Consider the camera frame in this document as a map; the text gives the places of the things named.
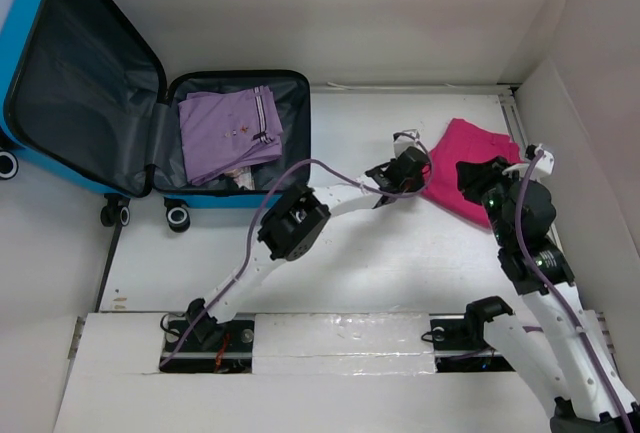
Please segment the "purple shorts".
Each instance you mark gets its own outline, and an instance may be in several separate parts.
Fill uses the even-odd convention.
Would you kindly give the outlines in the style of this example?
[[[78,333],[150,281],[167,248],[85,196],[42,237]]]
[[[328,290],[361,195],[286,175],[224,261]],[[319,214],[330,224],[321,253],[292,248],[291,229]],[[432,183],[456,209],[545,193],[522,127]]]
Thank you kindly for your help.
[[[189,93],[178,109],[185,174],[194,186],[283,154],[284,129],[267,86]]]

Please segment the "blue kids suitcase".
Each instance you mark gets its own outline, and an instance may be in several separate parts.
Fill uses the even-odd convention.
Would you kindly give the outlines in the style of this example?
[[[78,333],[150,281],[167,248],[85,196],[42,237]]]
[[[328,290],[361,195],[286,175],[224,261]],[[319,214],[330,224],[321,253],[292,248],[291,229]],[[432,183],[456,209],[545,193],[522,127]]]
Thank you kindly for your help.
[[[250,166],[255,189],[223,175],[187,181],[178,104],[189,93],[264,85],[284,129],[283,154]],[[271,187],[307,183],[308,80],[291,70],[193,72],[168,80],[163,65],[113,0],[13,0],[1,30],[1,175],[20,160],[106,198],[100,219],[127,220],[127,202],[164,199],[175,232],[193,208],[254,208]]]

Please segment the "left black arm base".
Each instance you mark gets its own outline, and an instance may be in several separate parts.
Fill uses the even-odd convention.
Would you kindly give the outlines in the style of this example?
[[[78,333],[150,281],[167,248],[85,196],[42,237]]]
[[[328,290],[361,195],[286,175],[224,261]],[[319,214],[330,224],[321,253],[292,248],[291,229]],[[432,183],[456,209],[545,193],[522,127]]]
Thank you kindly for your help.
[[[243,315],[218,324],[209,314],[200,319],[187,336],[190,320],[204,310],[202,299],[194,300],[185,313],[161,317],[164,334],[159,371],[169,374],[248,374],[252,372],[255,316]]]

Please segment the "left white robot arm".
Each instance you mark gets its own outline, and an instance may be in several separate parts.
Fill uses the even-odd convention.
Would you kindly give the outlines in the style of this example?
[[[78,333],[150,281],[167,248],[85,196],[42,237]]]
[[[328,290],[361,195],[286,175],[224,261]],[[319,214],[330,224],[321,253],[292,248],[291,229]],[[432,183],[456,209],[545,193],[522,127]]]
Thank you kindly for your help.
[[[340,183],[317,189],[296,183],[271,208],[261,204],[249,226],[242,263],[211,292],[191,301],[182,338],[201,349],[216,347],[224,326],[252,292],[277,268],[307,254],[329,220],[421,194],[423,170],[431,165],[427,152],[409,146],[356,180],[338,175]]]

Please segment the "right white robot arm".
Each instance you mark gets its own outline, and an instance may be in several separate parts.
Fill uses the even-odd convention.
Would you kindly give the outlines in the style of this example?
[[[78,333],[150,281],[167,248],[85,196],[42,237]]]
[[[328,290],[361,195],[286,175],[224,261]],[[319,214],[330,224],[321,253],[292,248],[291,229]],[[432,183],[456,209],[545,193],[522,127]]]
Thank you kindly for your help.
[[[553,162],[538,149],[528,163],[502,157],[457,163],[457,188],[486,211],[500,266],[548,346],[541,347],[498,296],[467,305],[462,334],[506,359],[543,406],[552,431],[636,432],[639,402],[599,341],[599,326],[589,323],[574,273],[549,236],[556,209],[538,179],[551,173]]]

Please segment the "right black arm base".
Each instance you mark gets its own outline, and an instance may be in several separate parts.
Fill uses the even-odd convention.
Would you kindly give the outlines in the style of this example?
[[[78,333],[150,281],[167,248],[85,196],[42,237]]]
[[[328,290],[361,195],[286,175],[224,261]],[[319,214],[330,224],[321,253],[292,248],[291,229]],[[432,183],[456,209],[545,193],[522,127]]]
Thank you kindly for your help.
[[[484,327],[500,315],[514,313],[500,297],[469,303],[463,315],[436,315],[420,339],[433,347],[437,373],[513,372],[509,362],[484,338]]]

